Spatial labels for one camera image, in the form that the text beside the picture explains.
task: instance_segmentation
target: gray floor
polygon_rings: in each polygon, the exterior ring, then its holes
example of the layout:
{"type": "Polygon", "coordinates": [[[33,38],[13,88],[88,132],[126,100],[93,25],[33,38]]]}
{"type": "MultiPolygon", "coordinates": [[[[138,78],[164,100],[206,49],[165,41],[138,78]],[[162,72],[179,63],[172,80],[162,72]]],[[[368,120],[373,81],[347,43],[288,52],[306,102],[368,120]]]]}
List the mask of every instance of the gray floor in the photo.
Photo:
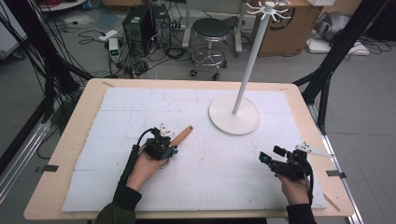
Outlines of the gray floor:
{"type": "MultiPolygon", "coordinates": [[[[86,12],[98,20],[101,10],[86,12]]],[[[113,29],[120,27],[122,19],[113,29]]],[[[78,33],[64,33],[64,41],[77,61],[90,72],[106,68],[107,52],[103,44],[80,45],[78,33]]],[[[193,45],[202,43],[194,37],[193,45]]],[[[244,48],[238,59],[232,56],[232,44],[219,46],[228,52],[228,67],[221,70],[219,81],[240,81],[245,72],[250,47],[244,48]]],[[[258,58],[250,81],[291,83],[313,72],[325,55],[303,52],[294,57],[258,58]]],[[[396,125],[396,50],[369,56],[353,56],[336,70],[331,85],[327,113],[327,133],[365,223],[394,223],[396,219],[395,159],[396,125]]],[[[200,70],[190,77],[189,62],[168,61],[154,67],[142,78],[211,80],[214,71],[200,70]]],[[[12,139],[41,102],[43,93],[28,60],[8,58],[0,62],[0,152],[12,139]]],[[[59,140],[59,133],[43,144],[40,152],[50,155],[59,140]]],[[[40,174],[37,166],[47,161],[34,155],[14,188],[0,204],[0,223],[47,223],[27,221],[23,211],[40,174]]],[[[344,218],[319,218],[320,223],[347,223],[344,218]]],[[[85,223],[64,221],[48,223],[85,223]]],[[[270,219],[269,223],[285,223],[270,219]]]]}

